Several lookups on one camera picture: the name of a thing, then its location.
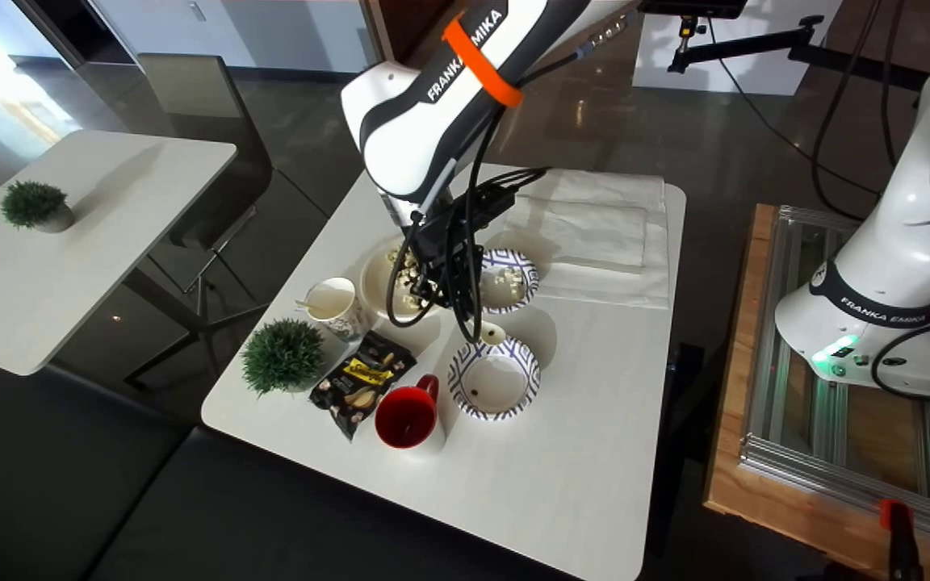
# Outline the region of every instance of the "small plant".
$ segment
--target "small plant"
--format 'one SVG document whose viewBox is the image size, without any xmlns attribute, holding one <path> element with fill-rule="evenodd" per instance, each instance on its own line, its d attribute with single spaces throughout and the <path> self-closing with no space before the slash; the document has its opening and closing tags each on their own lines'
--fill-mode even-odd
<svg viewBox="0 0 930 581">
<path fill-rule="evenodd" d="M 51 184 L 17 180 L 5 196 L 5 213 L 12 225 L 40 225 L 66 205 L 66 194 Z"/>
<path fill-rule="evenodd" d="M 322 335 L 306 324 L 277 321 L 245 346 L 245 381 L 269 393 L 309 381 L 322 365 Z"/>
</svg>

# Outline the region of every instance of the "dark floor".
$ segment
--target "dark floor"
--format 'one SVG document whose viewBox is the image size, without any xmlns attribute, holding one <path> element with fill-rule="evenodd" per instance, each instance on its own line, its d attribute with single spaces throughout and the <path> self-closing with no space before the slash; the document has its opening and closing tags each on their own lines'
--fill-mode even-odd
<svg viewBox="0 0 930 581">
<path fill-rule="evenodd" d="M 853 45 L 863 10 L 863 4 L 849 4 L 841 12 L 829 31 L 838 49 Z M 886 27 L 889 10 L 880 18 L 870 54 L 883 54 Z M 636 29 L 601 54 L 532 83 L 525 102 L 503 120 L 492 161 L 662 174 L 678 184 L 688 194 L 688 228 L 675 343 L 711 352 L 728 343 L 753 202 L 819 202 L 810 194 L 807 161 L 777 142 L 741 97 L 631 88 L 632 49 Z M 927 0 L 914 0 L 903 15 L 899 62 L 930 69 Z M 342 81 L 239 71 L 237 83 L 277 174 L 252 225 L 232 243 L 231 260 L 261 298 L 271 298 L 338 205 L 363 161 L 338 117 Z M 810 71 L 796 97 L 753 101 L 767 120 L 810 150 L 834 88 L 838 73 Z M 50 150 L 78 125 L 167 131 L 142 73 L 130 65 L 88 65 L 78 73 L 57 65 L 36 65 L 9 77 L 0 102 L 6 102 L 5 109 L 26 105 L 26 117 L 40 117 L 40 131 L 28 142 L 9 142 L 23 130 L 6 120 L 0 180 L 23 168 L 36 150 Z M 910 125 L 910 102 L 910 95 L 894 89 L 899 134 Z M 849 83 L 824 159 L 856 180 L 886 184 L 889 161 L 883 155 L 874 83 Z M 826 180 L 826 190 L 846 205 L 870 202 L 870 196 L 834 180 Z M 155 259 L 186 276 L 205 254 L 162 244 Z M 227 276 L 215 276 L 215 285 L 224 298 L 239 299 Z M 174 335 L 179 326 L 162 313 L 116 289 L 57 361 L 108 388 L 130 391 L 123 373 Z M 245 330 L 220 335 L 220 346 L 232 352 L 242 335 Z M 151 398 L 155 406 L 195 418 L 211 388 L 205 352 L 192 349 L 155 372 L 151 381 L 167 383 Z M 819 564 L 810 548 L 700 509 L 700 465 L 688 465 L 670 555 L 654 557 L 646 579 L 802 579 L 819 572 Z"/>
</svg>

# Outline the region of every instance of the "table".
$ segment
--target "table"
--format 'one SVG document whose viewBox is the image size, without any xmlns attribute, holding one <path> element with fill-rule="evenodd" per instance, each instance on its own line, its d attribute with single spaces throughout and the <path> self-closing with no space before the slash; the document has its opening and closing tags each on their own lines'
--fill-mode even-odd
<svg viewBox="0 0 930 581">
<path fill-rule="evenodd" d="M 499 321 L 544 361 L 538 393 L 520 415 L 474 418 L 445 398 L 444 383 L 445 448 L 435 462 L 409 465 L 378 441 L 372 418 L 350 441 L 306 393 L 256 393 L 242 378 L 242 346 L 207 393 L 205 423 L 560 572 L 632 581 L 646 552 L 686 194 L 660 177 L 583 170 L 551 170 L 529 190 L 532 196 L 577 194 L 577 201 L 601 190 L 628 190 L 632 201 L 657 194 L 665 218 L 670 285 L 660 307 L 598 302 L 551 294 L 555 265 L 536 260 L 546 272 L 544 289 L 529 307 Z M 492 243 L 508 235 L 508 243 L 525 244 L 525 235 L 544 233 L 544 223 L 520 210 L 523 202 L 500 217 L 499 228 L 492 225 Z M 583 225 L 592 238 L 615 228 L 607 223 Z M 388 235 L 395 235 L 395 223 L 372 180 L 360 177 L 259 326 L 284 315 L 306 321 L 301 307 L 306 288 L 329 273 L 354 276 L 363 259 Z M 451 352 L 464 346 L 450 313 L 429 315 L 409 331 L 384 326 L 378 331 L 415 349 L 416 368 L 404 381 L 426 372 L 445 378 Z"/>
<path fill-rule="evenodd" d="M 757 205 L 753 217 L 706 506 L 889 579 L 889 531 L 880 525 L 874 502 L 899 498 L 918 513 L 918 547 L 930 579 L 930 406 L 816 383 L 799 359 L 776 391 L 758 381 L 763 349 L 776 343 L 773 299 L 792 288 L 773 273 L 804 282 L 807 273 L 792 265 L 816 268 L 816 259 L 807 259 L 813 235 L 838 247 L 838 235 L 849 233 L 807 213 L 799 223 L 787 217 L 796 213 L 777 205 Z"/>
<path fill-rule="evenodd" d="M 0 184 L 0 201 L 12 180 L 56 184 L 78 217 L 50 235 L 0 213 L 0 368 L 45 368 L 232 155 L 231 142 L 71 131 Z"/>
</svg>

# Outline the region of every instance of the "orange band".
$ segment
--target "orange band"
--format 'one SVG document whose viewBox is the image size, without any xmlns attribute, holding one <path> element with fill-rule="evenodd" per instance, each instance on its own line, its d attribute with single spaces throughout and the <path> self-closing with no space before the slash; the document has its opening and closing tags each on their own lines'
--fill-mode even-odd
<svg viewBox="0 0 930 581">
<path fill-rule="evenodd" d="M 451 18 L 444 29 L 445 45 L 464 62 L 464 69 L 479 77 L 479 83 L 500 102 L 517 105 L 523 102 L 523 95 L 509 88 L 499 69 L 489 62 L 489 54 L 468 39 L 458 18 Z"/>
</svg>

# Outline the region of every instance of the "white robot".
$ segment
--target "white robot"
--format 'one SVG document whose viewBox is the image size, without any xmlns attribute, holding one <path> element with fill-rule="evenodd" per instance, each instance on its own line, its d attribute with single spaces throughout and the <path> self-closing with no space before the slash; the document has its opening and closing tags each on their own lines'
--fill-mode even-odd
<svg viewBox="0 0 930 581">
<path fill-rule="evenodd" d="M 479 330 L 472 233 L 503 213 L 514 190 L 544 170 L 492 180 L 451 196 L 450 180 L 474 155 L 479 134 L 520 97 L 529 69 L 560 43 L 594 29 L 605 43 L 631 0 L 472 0 L 445 29 L 426 69 L 376 65 L 342 89 L 346 123 L 378 194 L 420 260 L 415 289 Z M 807 288 L 777 302 L 786 343 L 819 378 L 886 383 L 930 398 L 930 331 L 874 354 L 930 324 L 930 81 L 918 130 L 874 213 Z"/>
</svg>

